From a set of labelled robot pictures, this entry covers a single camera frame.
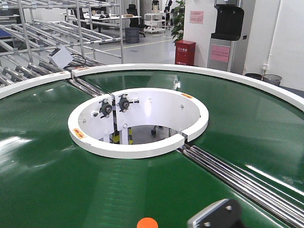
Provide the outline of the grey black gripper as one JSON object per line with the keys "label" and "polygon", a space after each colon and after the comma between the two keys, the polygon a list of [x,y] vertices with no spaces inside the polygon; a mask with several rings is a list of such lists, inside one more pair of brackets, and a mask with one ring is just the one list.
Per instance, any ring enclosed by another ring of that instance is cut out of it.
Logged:
{"label": "grey black gripper", "polygon": [[188,228],[246,228],[241,220],[242,208],[235,199],[221,199],[195,214]]}

